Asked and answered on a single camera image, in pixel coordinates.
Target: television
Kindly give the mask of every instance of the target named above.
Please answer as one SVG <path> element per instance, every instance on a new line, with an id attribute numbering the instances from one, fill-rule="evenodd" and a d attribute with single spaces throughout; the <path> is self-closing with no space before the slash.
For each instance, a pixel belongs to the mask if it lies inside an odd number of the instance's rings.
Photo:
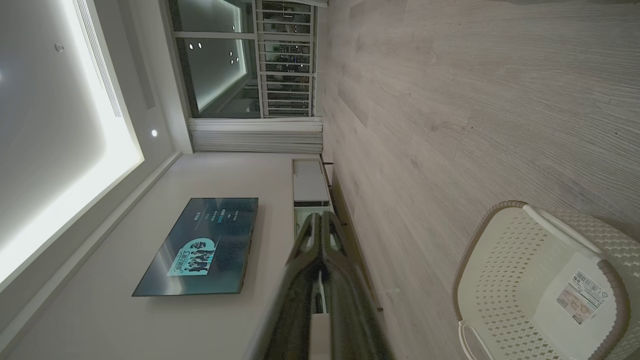
<path id="1" fill-rule="evenodd" d="M 257 210 L 257 198 L 189 200 L 132 296 L 239 293 Z"/>

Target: wooden floor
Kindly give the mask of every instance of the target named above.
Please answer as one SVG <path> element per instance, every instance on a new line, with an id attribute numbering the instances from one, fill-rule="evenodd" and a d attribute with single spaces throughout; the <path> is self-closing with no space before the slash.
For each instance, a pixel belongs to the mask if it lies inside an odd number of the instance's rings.
<path id="1" fill-rule="evenodd" d="M 452 280 L 502 200 L 640 239 L 640 4 L 330 0 L 327 19 L 324 158 L 398 359 L 464 358 Z"/>

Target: white curtain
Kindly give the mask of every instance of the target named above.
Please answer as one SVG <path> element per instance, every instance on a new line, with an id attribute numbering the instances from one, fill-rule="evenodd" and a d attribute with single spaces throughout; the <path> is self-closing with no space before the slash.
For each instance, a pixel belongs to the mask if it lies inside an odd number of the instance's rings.
<path id="1" fill-rule="evenodd" d="M 307 4 L 311 6 L 320 6 L 321 8 L 326 8 L 327 0 L 288 0 L 292 3 L 301 3 Z"/>
<path id="2" fill-rule="evenodd" d="M 190 119 L 194 151 L 322 153 L 322 118 Z"/>

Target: white plastic basket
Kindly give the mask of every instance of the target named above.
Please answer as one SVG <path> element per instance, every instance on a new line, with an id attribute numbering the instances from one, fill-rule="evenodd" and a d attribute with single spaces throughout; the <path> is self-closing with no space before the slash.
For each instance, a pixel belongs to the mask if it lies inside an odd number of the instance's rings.
<path id="1" fill-rule="evenodd" d="M 453 297 L 470 360 L 465 329 L 490 359 L 623 360 L 640 347 L 639 291 L 633 239 L 587 215 L 508 201 L 476 230 Z"/>

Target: label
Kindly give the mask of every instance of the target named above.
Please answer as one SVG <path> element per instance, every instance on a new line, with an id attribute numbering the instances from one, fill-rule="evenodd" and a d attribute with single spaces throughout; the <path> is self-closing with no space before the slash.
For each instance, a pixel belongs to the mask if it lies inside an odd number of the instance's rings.
<path id="1" fill-rule="evenodd" d="M 556 302 L 562 306 L 579 325 L 589 320 L 609 298 L 597 282 L 578 270 L 564 287 Z"/>
<path id="2" fill-rule="evenodd" d="M 209 238 L 197 238 L 183 246 L 175 259 L 167 276 L 207 275 L 217 244 Z"/>

